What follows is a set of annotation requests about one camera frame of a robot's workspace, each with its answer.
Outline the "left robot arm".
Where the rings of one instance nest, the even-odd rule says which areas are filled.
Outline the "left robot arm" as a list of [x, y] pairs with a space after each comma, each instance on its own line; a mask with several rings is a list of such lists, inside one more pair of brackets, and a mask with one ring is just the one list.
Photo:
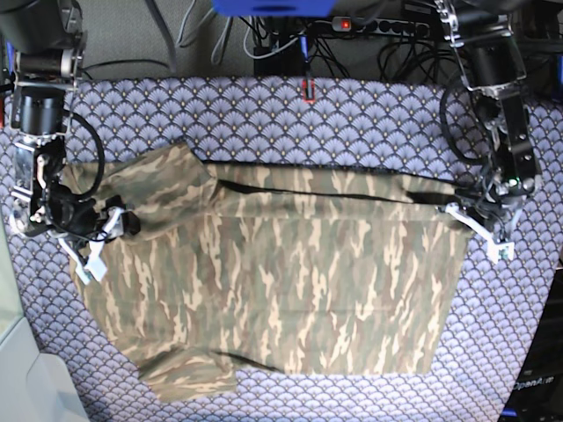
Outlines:
[[[444, 39], [459, 67], [441, 97], [442, 134], [459, 161], [481, 168], [476, 185], [458, 189], [458, 201], [441, 210], [486, 241], [486, 255], [493, 263], [514, 258], [511, 235], [524, 202], [542, 184], [523, 99], [527, 70], [510, 24], [511, 14], [522, 6], [521, 1], [435, 4]], [[458, 89], [478, 97], [473, 110], [486, 137], [487, 152], [483, 156], [466, 156], [450, 132], [447, 103]]]

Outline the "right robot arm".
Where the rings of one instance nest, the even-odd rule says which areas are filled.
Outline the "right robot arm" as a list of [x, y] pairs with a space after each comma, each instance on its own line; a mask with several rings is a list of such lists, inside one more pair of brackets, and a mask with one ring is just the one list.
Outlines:
[[[3, 1], [1, 34], [14, 50], [9, 127], [20, 135], [15, 170], [11, 228], [20, 236], [49, 234], [76, 264], [84, 284], [101, 281], [101, 257], [114, 239], [135, 235], [140, 221], [120, 196], [95, 208], [105, 171], [104, 146], [94, 127], [65, 105], [82, 77], [86, 34], [75, 1]], [[91, 187], [74, 193], [61, 181], [67, 163], [65, 142], [72, 123], [93, 139], [98, 168]]]

